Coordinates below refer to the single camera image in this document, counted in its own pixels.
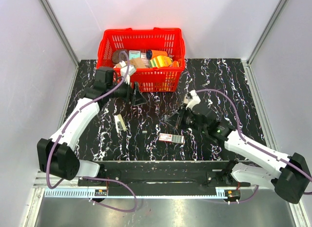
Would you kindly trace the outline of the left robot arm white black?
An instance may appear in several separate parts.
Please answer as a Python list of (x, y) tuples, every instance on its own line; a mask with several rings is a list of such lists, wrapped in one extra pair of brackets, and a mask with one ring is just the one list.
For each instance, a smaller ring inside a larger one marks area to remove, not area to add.
[(49, 139), (40, 139), (37, 144), (39, 168), (47, 178), (54, 175), (70, 181), (75, 177), (88, 177), (96, 186), (105, 182), (106, 175), (100, 165), (78, 159), (74, 150), (88, 124), (110, 99), (120, 98), (133, 106), (146, 103), (139, 84), (130, 84), (130, 76), (135, 71), (133, 65), (127, 65), (118, 78), (110, 67), (96, 70), (67, 120)]

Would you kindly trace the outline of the grey staple strip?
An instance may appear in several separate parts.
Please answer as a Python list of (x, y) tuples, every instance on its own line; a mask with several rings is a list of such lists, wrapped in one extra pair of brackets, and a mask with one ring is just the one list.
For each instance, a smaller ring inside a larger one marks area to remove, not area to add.
[(172, 143), (177, 143), (177, 144), (183, 144), (184, 143), (184, 136), (181, 135), (173, 135), (171, 139)]

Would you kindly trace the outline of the red white staple box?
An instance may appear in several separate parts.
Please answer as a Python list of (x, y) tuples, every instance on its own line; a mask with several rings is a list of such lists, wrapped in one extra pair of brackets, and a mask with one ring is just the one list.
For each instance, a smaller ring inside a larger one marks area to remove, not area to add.
[(160, 141), (171, 142), (172, 138), (173, 138), (172, 134), (165, 134), (165, 133), (159, 134), (159, 140)]

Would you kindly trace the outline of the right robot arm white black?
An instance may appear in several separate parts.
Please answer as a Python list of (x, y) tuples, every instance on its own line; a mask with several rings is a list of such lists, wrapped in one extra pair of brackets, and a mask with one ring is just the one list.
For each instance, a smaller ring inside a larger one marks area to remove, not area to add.
[(227, 186), (249, 183), (275, 191), (283, 200), (298, 204), (311, 179), (305, 158), (294, 153), (288, 155), (266, 147), (240, 133), (226, 122), (217, 120), (211, 110), (198, 114), (182, 105), (166, 119), (176, 129), (192, 129), (207, 138), (213, 145), (234, 152), (255, 163), (250, 166), (235, 162), (222, 173), (222, 182)]

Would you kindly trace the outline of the beige staple remover tool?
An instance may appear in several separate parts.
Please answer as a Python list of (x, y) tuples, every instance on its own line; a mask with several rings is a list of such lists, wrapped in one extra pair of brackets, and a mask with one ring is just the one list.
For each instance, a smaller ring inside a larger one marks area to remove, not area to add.
[(192, 99), (192, 97), (190, 97), (189, 93), (187, 93), (183, 99), (183, 103), (188, 104), (190, 99)]

